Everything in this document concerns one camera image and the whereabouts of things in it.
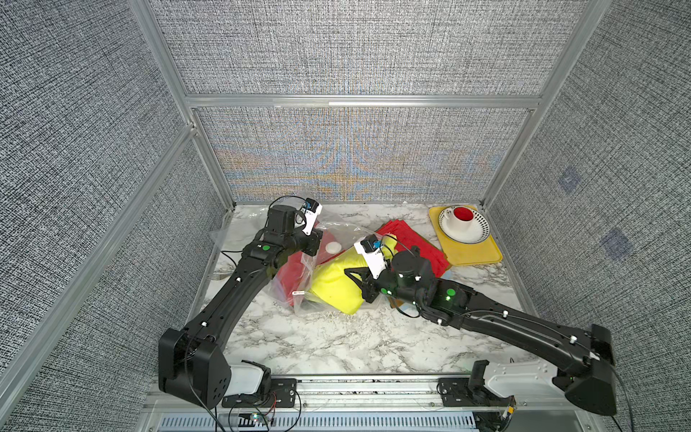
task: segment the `black cable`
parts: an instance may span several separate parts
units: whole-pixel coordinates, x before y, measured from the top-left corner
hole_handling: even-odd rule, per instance
[[[513,406],[515,406],[515,403],[516,403],[516,398],[515,398],[514,396],[511,396],[511,399],[509,400],[509,406],[507,407],[507,418],[506,418],[506,419],[502,419],[502,423],[504,422],[504,420],[506,420],[507,423],[504,425],[504,427],[502,427],[502,426],[501,426],[501,423],[500,423],[499,427],[500,427],[501,429],[499,429],[498,432],[504,432],[504,431],[506,431],[506,430],[509,428],[509,425],[510,425],[510,423],[511,423],[511,419],[513,418],[513,413],[512,413],[512,412],[509,412],[509,409],[512,408]]]
[[[392,236],[392,235],[390,235],[390,234],[383,234],[382,237],[391,237],[391,238],[393,238],[394,240],[396,240],[396,242],[399,243],[401,246],[403,246],[403,247],[405,247],[406,249],[408,249],[408,246],[404,245],[403,243],[401,243],[401,241],[400,241],[398,238],[395,238],[394,236]]]
[[[626,386],[624,385],[624,381],[621,379],[619,374],[616,372],[616,369],[614,366],[609,364],[609,367],[612,368],[612,372],[614,372],[614,376],[616,377],[616,380],[619,381],[619,385],[621,386],[621,389],[624,391],[624,399],[626,400],[626,405],[629,407],[629,423],[631,423],[631,432],[635,432],[636,429],[634,428],[634,410],[631,408],[631,401],[629,401],[629,394],[626,391]]]
[[[403,312],[403,311],[401,310],[401,308],[399,308],[398,306],[394,306],[394,307],[396,308],[397,311],[399,311],[399,312],[402,313],[403,315],[407,316],[408,318],[420,318],[420,311],[419,311],[419,309],[418,309],[418,311],[417,311],[417,315],[412,316],[412,315],[408,315],[408,314],[406,314],[405,312]]]
[[[218,427],[220,427],[220,430],[225,432],[225,429],[223,428],[223,425],[218,421],[218,418],[214,415],[214,413],[211,412],[211,410],[206,406],[206,404],[204,402],[202,402],[202,400],[197,395],[197,392],[194,391],[194,387],[192,386],[192,377],[189,375],[189,372],[187,371],[187,356],[189,355],[189,347],[192,345],[192,341],[194,340],[194,338],[197,337],[197,335],[199,334],[199,332],[201,330],[202,330],[202,328],[197,330],[197,333],[195,333],[193,337],[189,338],[189,342],[187,343],[187,348],[185,348],[185,350],[184,350],[184,357],[182,359],[184,362],[184,374],[187,376],[187,383],[189,384],[189,390],[192,392],[194,397],[197,398],[197,400],[201,404],[202,408],[207,410],[207,412],[209,413],[211,418],[214,419],[214,421],[216,422],[216,425],[218,425]]]
[[[297,391],[295,392],[295,396],[297,396],[298,400],[300,401],[300,411],[298,411],[298,417],[297,419],[295,419],[295,423],[293,423],[291,427],[285,429],[283,432],[288,432],[289,430],[293,429],[295,426],[297,426],[298,422],[300,421],[300,416],[302,415],[302,398],[300,397],[300,393],[298,393]]]
[[[245,400],[236,401],[235,404],[232,406],[232,408],[230,408],[230,411],[228,411],[228,427],[230,428],[231,432],[234,432],[234,431],[233,431],[233,427],[230,425],[230,414],[233,412],[235,407],[238,406],[239,404],[246,404],[246,405],[249,405],[250,408],[256,408],[257,412],[259,413],[259,415],[261,415],[262,419],[264,420],[264,425],[266,426],[267,432],[271,431],[271,429],[269,428],[269,421],[266,420],[266,414],[262,413],[261,410],[259,409],[259,406],[264,405],[264,403],[266,403],[265,400],[260,401],[259,403],[256,403],[256,404],[252,404],[251,402],[247,402]]]
[[[233,264],[235,265],[235,268],[238,268],[238,264],[235,262],[235,260],[234,260],[232,257],[230,257],[230,255],[228,255],[227,252],[235,252],[235,251],[234,251],[234,250],[222,250],[222,251],[220,251],[220,253],[222,253],[223,255],[225,255],[225,257],[228,258],[230,261],[233,261]]]
[[[381,246],[382,246],[382,247],[385,247],[386,249],[388,249],[389,253],[391,254],[391,259],[393,259],[393,252],[391,252],[391,248],[388,247],[387,245],[385,245],[383,241],[381,242]]]
[[[616,428],[619,429],[619,432],[624,432],[624,430],[619,426],[619,422],[616,421],[616,418],[614,418],[613,415],[610,416],[612,420],[614,420],[614,424],[616,425]]]
[[[302,200],[302,201],[305,202],[305,204],[307,204],[307,199],[306,199],[306,198],[303,198],[303,197],[301,197],[301,196],[297,196],[297,195],[284,195],[284,196],[279,196],[278,198],[276,198],[275,200],[273,200],[273,201],[271,202],[271,204],[269,204],[269,207],[266,208],[267,215],[266,215],[266,222],[264,222],[264,228],[266,228],[266,225],[269,223],[269,209],[271,208],[272,205],[276,204],[276,202],[277,202],[278,200],[282,200],[282,199],[284,199],[284,198],[298,198],[299,200]]]
[[[462,316],[464,316],[464,315],[472,314],[472,313],[474,313],[474,312],[490,312],[490,313],[492,313],[492,314],[497,314],[497,315],[499,315],[499,316],[503,315],[501,312],[498,312],[498,311],[496,311],[496,310],[472,310],[472,311],[469,311],[469,312],[465,312],[465,313],[461,314],[460,316],[462,317]],[[494,317],[494,315],[485,315],[484,317]],[[546,326],[546,325],[544,325],[543,323],[537,322],[537,321],[535,321],[535,320],[533,320],[533,319],[524,318],[524,317],[517,317],[517,316],[515,316],[515,315],[511,315],[511,317],[512,317],[512,318],[517,318],[517,319],[522,319],[522,320],[524,320],[524,321],[528,321],[528,322],[531,322],[531,323],[534,323],[534,324],[538,324],[539,326],[542,326],[542,327],[545,327],[545,328],[548,328],[548,329],[552,330],[553,332],[555,332],[557,335],[560,335],[560,336],[563,337],[564,339],[569,339],[569,337],[568,337],[567,335],[564,335],[563,333],[558,332],[557,330],[554,330],[553,328],[551,328],[551,327],[549,327],[549,326]],[[525,327],[523,327],[523,326],[521,326],[521,325],[519,325],[519,324],[517,324],[517,323],[513,323],[513,324],[516,325],[516,326],[519,326],[519,327],[521,327],[521,328],[524,328],[525,330],[535,331],[535,330],[531,330],[531,329],[525,328]],[[579,345],[579,346],[582,347],[582,348],[584,348],[584,349],[587,350],[589,353],[592,353],[592,354],[594,354],[594,355],[597,355],[597,353],[595,353],[593,350],[591,350],[590,348],[586,347],[586,346],[583,345],[582,343],[576,341],[575,344],[576,344],[576,345]],[[574,357],[573,354],[571,354],[571,359],[572,359],[572,360],[576,360],[576,358]],[[626,400],[626,405],[627,405],[627,407],[628,407],[628,409],[629,409],[629,422],[630,422],[630,424],[631,424],[631,432],[635,432],[636,429],[635,429],[635,426],[634,426],[634,411],[633,411],[633,409],[632,409],[632,407],[631,407],[631,401],[629,400],[629,395],[628,395],[628,393],[627,393],[627,391],[626,391],[626,386],[624,385],[624,381],[621,379],[621,377],[619,376],[619,374],[616,372],[616,369],[614,368],[614,366],[612,366],[608,361],[606,361],[605,363],[608,364],[610,368],[612,368],[612,372],[614,373],[614,376],[616,377],[616,380],[619,381],[619,385],[621,386],[621,389],[622,389],[623,392],[624,392],[624,399]]]

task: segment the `textured gray panel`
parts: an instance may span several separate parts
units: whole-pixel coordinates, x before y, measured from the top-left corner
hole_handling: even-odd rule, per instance
[[[0,13],[0,372],[182,120],[123,1]]]
[[[208,108],[236,200],[479,200],[524,109]]]
[[[151,0],[190,93],[536,94],[585,0]]]
[[[689,52],[691,3],[616,0],[491,209],[540,313],[613,331],[638,431],[689,427]]]
[[[3,431],[130,431],[225,210],[189,143]]]

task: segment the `plastic bag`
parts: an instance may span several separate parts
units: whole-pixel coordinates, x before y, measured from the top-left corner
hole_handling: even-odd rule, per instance
[[[340,216],[324,211],[319,218],[317,225],[324,233],[319,253],[315,257],[303,255],[302,279],[299,288],[293,291],[293,309],[297,315],[305,315],[314,312],[335,311],[336,308],[320,299],[312,292],[312,275],[316,266],[327,263],[332,258],[350,249],[356,241],[364,236],[375,234],[377,238],[381,236],[370,229],[358,224],[344,221]],[[380,296],[373,303],[362,303],[359,309],[375,309],[383,304],[385,299]]]
[[[297,193],[296,196],[308,196]],[[303,205],[301,198],[282,198],[273,205],[285,204],[295,208]],[[232,216],[233,224],[225,223],[223,228],[209,233],[214,240],[216,249],[226,252],[218,258],[218,264],[213,274],[207,275],[211,279],[209,291],[217,291],[228,276],[232,274],[241,258],[244,247],[253,241],[256,233],[265,226],[267,206],[239,207]],[[323,232],[319,252],[316,256],[308,256],[302,252],[291,255],[288,262],[281,267],[276,276],[264,287],[263,291],[284,308],[293,309],[296,314],[308,314],[322,311],[337,311],[316,295],[310,292],[311,276],[317,265],[329,261],[334,256],[348,250],[355,241],[369,234],[371,230],[360,225],[346,222],[340,215],[323,210],[318,217],[316,227]],[[361,309],[377,308],[384,302],[382,296],[374,303],[363,303]]]

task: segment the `black robotic arm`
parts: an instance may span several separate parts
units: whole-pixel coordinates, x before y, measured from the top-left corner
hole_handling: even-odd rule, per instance
[[[221,401],[231,378],[223,346],[238,320],[290,255],[302,251],[314,256],[319,250],[322,233],[312,225],[321,206],[307,199],[303,209],[269,207],[265,227],[245,247],[220,292],[182,330],[170,328],[161,336],[161,391],[205,408]],[[298,218],[305,224],[297,225]],[[369,236],[357,248],[376,254],[378,247],[377,238]],[[438,279],[416,247],[396,254],[381,268],[376,277],[369,267],[345,272],[366,301],[384,293],[412,303],[421,317],[438,325],[484,333],[523,348],[558,368],[552,382],[571,403],[601,415],[616,413],[612,337],[606,328],[554,324],[499,304],[461,283]],[[474,375],[483,364],[476,362]],[[482,381],[482,370],[479,373]]]
[[[304,212],[287,205],[269,207],[265,227],[245,246],[228,282],[182,330],[169,328],[159,339],[161,391],[204,407],[221,401],[231,378],[223,346],[252,299],[289,256],[300,251],[316,255],[322,232],[306,225],[310,219],[313,224],[318,208],[311,199],[305,200]],[[298,219],[305,224],[296,226]]]

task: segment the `red cloth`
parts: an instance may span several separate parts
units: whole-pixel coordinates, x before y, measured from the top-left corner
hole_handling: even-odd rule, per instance
[[[423,258],[427,258],[430,260],[430,263],[432,263],[432,271],[436,277],[441,277],[451,268],[451,264],[446,260],[444,253],[425,240],[420,234],[413,231],[404,220],[390,220],[379,228],[377,233],[395,235],[399,241],[395,248],[398,252],[406,250],[403,245],[408,247],[419,247],[420,255]]]
[[[319,253],[316,256],[318,262],[319,260],[326,261],[327,257],[330,258],[333,256],[326,252],[326,245],[335,240],[336,238],[333,234],[329,233],[329,231],[324,231],[319,246]],[[277,295],[281,297],[278,300],[288,303],[291,306],[294,305],[293,291],[297,291],[304,276],[305,266],[302,264],[302,257],[302,252],[289,256],[288,261],[278,270],[278,273],[276,273],[274,277],[274,280],[278,282],[275,284]]]
[[[393,234],[398,239],[395,249],[398,252],[403,252],[408,247],[417,246],[420,248],[420,255],[423,258],[427,258],[432,263],[432,271],[436,277],[443,275],[449,268],[451,264],[446,260],[444,253],[431,245],[427,240],[420,236],[417,232],[413,231],[410,226],[404,220],[390,220],[384,226],[377,230],[378,234]],[[319,254],[317,254],[317,262],[322,264],[335,256],[343,253],[343,251],[338,254],[328,254],[325,250],[325,246],[331,242],[335,241],[336,238],[329,233],[329,231],[324,232],[324,236],[321,239],[321,245],[319,247]],[[282,297],[281,301],[288,303],[293,306],[293,291],[296,291],[300,285],[300,281],[303,277],[303,271],[305,266],[302,264],[302,252],[293,254],[288,257],[288,262],[280,268],[276,274],[276,280],[279,284],[276,286],[277,295]]]

